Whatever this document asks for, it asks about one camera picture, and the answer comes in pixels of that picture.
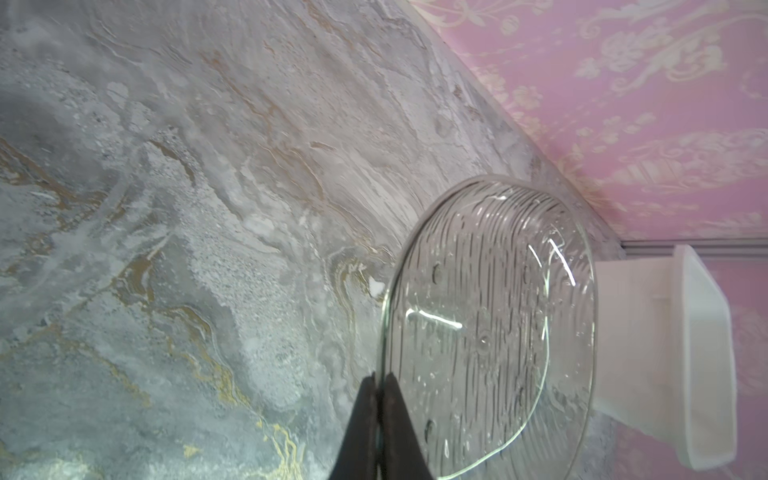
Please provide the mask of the white plastic bin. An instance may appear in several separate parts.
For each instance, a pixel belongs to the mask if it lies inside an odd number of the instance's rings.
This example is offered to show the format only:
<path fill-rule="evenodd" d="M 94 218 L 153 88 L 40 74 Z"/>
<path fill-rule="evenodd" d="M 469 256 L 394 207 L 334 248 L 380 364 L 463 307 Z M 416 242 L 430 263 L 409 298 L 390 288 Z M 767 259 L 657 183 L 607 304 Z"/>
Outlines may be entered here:
<path fill-rule="evenodd" d="M 667 257 L 598 261 L 593 405 L 672 446 L 696 470 L 737 452 L 730 306 L 689 245 Z"/>

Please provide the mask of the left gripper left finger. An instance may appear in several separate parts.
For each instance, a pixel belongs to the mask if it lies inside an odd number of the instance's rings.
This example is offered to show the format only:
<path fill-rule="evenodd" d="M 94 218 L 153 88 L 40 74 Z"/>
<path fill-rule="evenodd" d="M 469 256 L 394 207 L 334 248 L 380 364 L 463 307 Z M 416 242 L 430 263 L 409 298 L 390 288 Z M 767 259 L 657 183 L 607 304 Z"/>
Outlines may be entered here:
<path fill-rule="evenodd" d="M 374 375 L 365 377 L 329 480 L 377 478 L 378 390 Z"/>

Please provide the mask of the smoky grey glass plate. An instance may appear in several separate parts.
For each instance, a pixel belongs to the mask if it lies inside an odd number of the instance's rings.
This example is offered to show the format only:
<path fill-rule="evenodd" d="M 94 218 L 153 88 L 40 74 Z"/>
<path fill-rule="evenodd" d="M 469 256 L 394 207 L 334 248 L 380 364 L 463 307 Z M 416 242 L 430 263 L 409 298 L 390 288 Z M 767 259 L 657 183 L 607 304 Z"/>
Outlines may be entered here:
<path fill-rule="evenodd" d="M 379 347 L 432 476 L 566 478 L 596 323 L 588 237 L 562 200 L 502 176 L 436 200 L 403 248 Z"/>

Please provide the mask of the right aluminium corner post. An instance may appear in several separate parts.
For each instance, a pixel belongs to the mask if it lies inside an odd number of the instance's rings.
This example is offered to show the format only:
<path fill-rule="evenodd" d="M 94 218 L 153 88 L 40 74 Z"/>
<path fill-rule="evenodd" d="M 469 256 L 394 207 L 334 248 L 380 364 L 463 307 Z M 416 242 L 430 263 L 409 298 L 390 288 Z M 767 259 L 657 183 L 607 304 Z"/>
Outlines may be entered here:
<path fill-rule="evenodd" d="M 671 256 L 674 248 L 687 245 L 702 259 L 767 260 L 767 239 L 695 239 L 622 241 L 628 257 Z"/>

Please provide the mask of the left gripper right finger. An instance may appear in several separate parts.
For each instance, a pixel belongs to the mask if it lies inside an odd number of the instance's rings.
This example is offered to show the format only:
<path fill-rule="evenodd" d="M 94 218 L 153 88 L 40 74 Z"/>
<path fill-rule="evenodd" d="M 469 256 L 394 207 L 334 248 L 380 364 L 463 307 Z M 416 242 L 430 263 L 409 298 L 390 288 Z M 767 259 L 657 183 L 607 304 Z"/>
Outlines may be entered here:
<path fill-rule="evenodd" d="M 381 391 L 381 434 L 383 479 L 432 479 L 393 373 L 384 378 Z"/>

